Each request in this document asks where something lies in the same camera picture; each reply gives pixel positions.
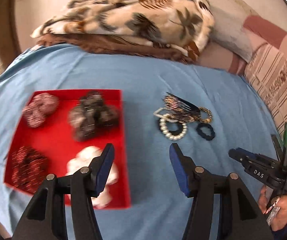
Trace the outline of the red tray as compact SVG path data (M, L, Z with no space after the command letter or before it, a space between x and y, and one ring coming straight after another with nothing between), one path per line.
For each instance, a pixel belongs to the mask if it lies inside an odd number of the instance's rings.
M87 146L101 149L107 143L115 148L114 163L118 170L118 181L109 187L112 201L107 209L127 209L131 206L128 181L127 153L123 118L123 96L119 89L99 89L104 102L114 106L119 113L118 124L103 128L87 141L78 142L73 138L72 127L68 122L69 111L79 99L88 93L87 89L49 90L49 94L58 98L58 108L40 127L30 128L24 118L20 118L8 151L3 182L10 188L19 191L12 181L14 170L12 157L22 146L30 146L48 159L48 173L61 177L66 174L67 162Z

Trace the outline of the floral beige brown blanket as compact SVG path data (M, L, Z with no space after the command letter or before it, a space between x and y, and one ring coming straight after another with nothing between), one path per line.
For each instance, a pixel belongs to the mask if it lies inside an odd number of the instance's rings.
M31 34L46 47L197 62L215 19L207 0L70 0Z

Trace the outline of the white pillow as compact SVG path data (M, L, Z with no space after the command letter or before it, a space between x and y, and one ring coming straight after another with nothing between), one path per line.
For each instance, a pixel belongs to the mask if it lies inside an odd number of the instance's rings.
M211 6L211 12L215 20L212 40L248 63L252 58L253 49L243 24L249 14L215 6Z

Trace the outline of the grey black scrunchie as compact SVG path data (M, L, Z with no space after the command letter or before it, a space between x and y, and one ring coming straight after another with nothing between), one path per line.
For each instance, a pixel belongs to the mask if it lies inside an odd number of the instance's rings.
M90 91L79 99L79 103L68 114L73 138L85 141L93 137L96 131L118 123L119 112L114 106L107 105L102 95Z

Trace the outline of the pink white scrunchie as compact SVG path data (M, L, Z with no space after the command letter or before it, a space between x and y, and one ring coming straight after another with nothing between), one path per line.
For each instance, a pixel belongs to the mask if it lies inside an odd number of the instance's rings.
M23 117L31 128L41 126L47 116L58 107L59 100L49 93L41 93L33 97L32 101L22 110Z

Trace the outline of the light blue bed sheet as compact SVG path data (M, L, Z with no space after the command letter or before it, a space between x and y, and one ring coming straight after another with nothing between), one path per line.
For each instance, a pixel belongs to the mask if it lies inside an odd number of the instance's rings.
M246 81L215 69L126 55L88 54L68 44L27 50L0 76L0 222L12 232L30 197L3 183L6 155L21 110L37 90L120 89L124 101L132 206L99 210L104 239L181 239L191 200L180 191L169 159L170 141L154 111L170 92L208 108L216 137L202 139L191 124L178 142L185 155L211 173L238 173L254 197L261 184L228 156L231 148L275 157L276 127L266 105Z

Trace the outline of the red black scrunchie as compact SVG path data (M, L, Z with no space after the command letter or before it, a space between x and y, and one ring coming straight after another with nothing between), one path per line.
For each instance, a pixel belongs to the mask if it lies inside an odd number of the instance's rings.
M12 155L13 185L22 191L35 194L47 174L48 159L41 152L22 146Z

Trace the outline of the striped pink pillow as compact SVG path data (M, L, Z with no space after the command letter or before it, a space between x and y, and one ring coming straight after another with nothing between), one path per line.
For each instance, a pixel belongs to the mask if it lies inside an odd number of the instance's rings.
M279 134L287 123L287 32L258 15L249 15L243 27L253 49L247 63L210 38L198 64L244 76L267 105Z

